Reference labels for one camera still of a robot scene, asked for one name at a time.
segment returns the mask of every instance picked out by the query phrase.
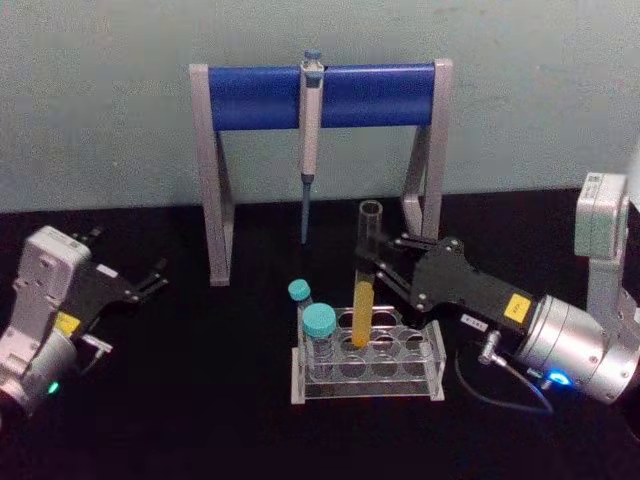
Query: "blue bar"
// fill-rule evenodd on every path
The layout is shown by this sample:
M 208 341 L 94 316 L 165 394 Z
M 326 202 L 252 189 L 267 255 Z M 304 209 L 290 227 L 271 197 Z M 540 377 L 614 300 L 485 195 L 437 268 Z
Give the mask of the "blue bar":
M 325 128 L 429 125 L 435 67 L 418 65 L 329 66 L 324 76 Z M 300 69 L 209 69 L 214 129 L 298 128 Z

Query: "black tabletop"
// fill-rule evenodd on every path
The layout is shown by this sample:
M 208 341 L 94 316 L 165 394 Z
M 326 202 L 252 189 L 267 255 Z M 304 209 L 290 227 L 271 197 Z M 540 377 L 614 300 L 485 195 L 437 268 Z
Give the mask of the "black tabletop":
M 587 264 L 573 255 L 577 196 L 577 190 L 449 195 L 442 234 L 462 239 L 481 270 L 584 308 Z M 113 352 L 86 377 L 62 382 L 3 447 L 0 478 L 225 478 L 256 470 L 270 478 L 640 476 L 640 446 L 622 416 L 571 389 L 548 393 L 552 417 L 472 398 L 453 372 L 458 327 L 447 319 L 441 320 L 448 347 L 444 402 L 292 406 L 295 308 L 286 287 L 303 276 L 314 300 L 351 302 L 357 205 L 315 202 L 305 248 L 298 245 L 297 204 L 237 207 L 232 282 L 224 288 L 208 286 L 198 207 L 0 215 L 2 322 L 22 243 L 46 224 L 68 233 L 103 225 L 96 260 L 136 280 L 165 257 L 171 281 L 136 315 L 102 320 L 95 333 L 113 343 Z M 384 228 L 400 233 L 397 199 L 383 205 Z M 640 299 L 635 211 L 630 224 L 625 286 Z M 469 375 L 487 393 L 522 397 L 496 368 Z

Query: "white label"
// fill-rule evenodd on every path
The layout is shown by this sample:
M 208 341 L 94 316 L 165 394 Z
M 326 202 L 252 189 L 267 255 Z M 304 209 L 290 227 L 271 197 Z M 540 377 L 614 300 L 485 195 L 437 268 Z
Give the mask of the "white label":
M 98 270 L 100 273 L 104 273 L 107 277 L 116 278 L 118 276 L 118 272 L 110 269 L 106 265 L 100 264 L 96 267 L 96 270 Z
M 487 330 L 487 327 L 489 326 L 488 324 L 481 322 L 477 318 L 470 317 L 466 313 L 462 315 L 460 321 L 462 323 L 466 323 L 470 327 L 475 328 L 476 330 L 480 330 L 481 332 L 485 332 Z

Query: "blue led light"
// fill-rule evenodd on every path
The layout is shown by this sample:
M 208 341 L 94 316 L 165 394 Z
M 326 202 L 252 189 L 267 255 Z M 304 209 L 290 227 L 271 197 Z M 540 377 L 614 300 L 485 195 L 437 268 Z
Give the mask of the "blue led light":
M 562 372 L 549 372 L 549 380 L 560 385 L 571 385 L 571 380 Z

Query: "plastic tube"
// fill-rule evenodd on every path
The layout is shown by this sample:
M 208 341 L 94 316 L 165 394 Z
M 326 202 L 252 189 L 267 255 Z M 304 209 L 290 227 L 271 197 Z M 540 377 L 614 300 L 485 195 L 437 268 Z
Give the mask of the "plastic tube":
M 358 217 L 358 246 L 375 255 L 378 253 L 378 236 L 382 220 L 382 205 L 375 200 L 360 203 Z M 353 330 L 351 342 L 357 348 L 364 348 L 371 335 L 373 315 L 373 282 L 375 274 L 356 270 L 353 289 Z

